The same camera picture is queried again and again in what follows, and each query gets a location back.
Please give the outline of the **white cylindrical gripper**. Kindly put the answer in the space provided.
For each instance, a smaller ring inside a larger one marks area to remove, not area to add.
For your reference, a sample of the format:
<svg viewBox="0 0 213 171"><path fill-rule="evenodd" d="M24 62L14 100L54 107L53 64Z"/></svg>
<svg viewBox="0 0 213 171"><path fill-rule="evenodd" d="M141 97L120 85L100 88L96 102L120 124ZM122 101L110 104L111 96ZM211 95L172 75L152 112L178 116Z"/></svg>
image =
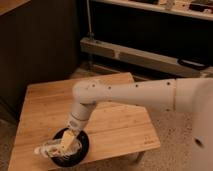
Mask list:
<svg viewBox="0 0 213 171"><path fill-rule="evenodd" d="M67 127L73 131L83 130L95 108L95 104L74 102L68 116ZM60 146L63 151L74 151L78 148L77 138L71 130L66 130L61 138Z"/></svg>

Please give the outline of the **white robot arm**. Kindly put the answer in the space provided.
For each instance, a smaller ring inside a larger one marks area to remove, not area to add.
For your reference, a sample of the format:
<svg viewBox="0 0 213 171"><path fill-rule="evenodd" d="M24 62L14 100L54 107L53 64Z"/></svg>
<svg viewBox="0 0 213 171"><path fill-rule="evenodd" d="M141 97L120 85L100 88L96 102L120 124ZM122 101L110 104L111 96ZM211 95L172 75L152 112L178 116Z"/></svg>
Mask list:
<svg viewBox="0 0 213 171"><path fill-rule="evenodd" d="M73 88L67 127L82 131L99 102L118 102L193 115L187 171L213 171L213 78L178 78L126 84L83 80Z"/></svg>

